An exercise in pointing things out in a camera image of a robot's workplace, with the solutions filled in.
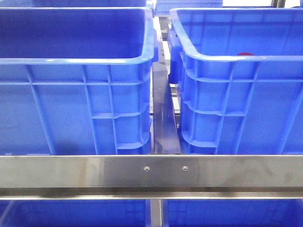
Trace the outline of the red mushroom push button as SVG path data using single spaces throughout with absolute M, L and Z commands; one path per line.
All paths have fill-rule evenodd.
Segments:
M 250 52 L 241 52 L 241 53 L 238 53 L 238 56 L 254 56 L 254 54 L 250 53 Z

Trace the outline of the steel divider bar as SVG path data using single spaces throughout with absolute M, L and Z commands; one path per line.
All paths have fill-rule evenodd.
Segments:
M 155 154 L 180 155 L 171 89 L 165 62 L 152 66 L 153 143 Z

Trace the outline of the blue crate front left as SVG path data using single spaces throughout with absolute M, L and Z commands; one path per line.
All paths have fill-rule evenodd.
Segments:
M 151 151 L 148 8 L 1 8 L 0 153 Z

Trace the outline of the blue crate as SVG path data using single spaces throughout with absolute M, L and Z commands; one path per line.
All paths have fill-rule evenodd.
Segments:
M 166 227 L 301 227 L 303 201 L 166 200 Z
M 158 0 L 156 15 L 165 16 L 175 8 L 221 8 L 222 0 Z
M 170 18 L 183 153 L 301 154 L 303 10 L 178 8 Z
M 146 200 L 11 201 L 2 227 L 149 227 Z
M 1 0 L 1 7 L 155 7 L 154 0 Z
M 148 8 L 1 8 L 0 153 L 151 151 Z

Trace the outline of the blue crate front right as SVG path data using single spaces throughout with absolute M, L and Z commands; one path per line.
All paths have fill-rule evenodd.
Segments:
M 178 8 L 170 18 L 183 153 L 301 154 L 303 10 Z

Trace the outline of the blue crate lower right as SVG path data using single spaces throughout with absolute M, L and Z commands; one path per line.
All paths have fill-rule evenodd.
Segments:
M 166 200 L 166 227 L 301 227 L 303 201 Z

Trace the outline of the blue crate rear right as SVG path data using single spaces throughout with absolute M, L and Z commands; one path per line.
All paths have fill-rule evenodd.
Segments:
M 221 8 L 222 0 L 158 0 L 156 15 L 165 16 L 175 8 Z

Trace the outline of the blue crate lower left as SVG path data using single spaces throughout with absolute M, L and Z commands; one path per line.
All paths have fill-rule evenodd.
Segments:
M 2 227 L 149 227 L 146 200 L 11 201 Z

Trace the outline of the blue crate rear left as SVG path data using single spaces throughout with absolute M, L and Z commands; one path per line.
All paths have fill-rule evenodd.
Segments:
M 154 0 L 1 0 L 1 7 L 155 7 Z

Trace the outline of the right rail screw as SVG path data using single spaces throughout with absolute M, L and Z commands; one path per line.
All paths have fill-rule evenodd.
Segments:
M 184 172 L 186 172 L 186 171 L 188 171 L 188 167 L 187 167 L 187 166 L 183 166 L 183 167 L 182 167 L 182 170 L 183 170 Z

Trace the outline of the steel rack front rail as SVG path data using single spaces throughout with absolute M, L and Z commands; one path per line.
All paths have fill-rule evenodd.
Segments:
M 288 156 L 2 156 L 0 197 L 300 199 L 303 158 Z

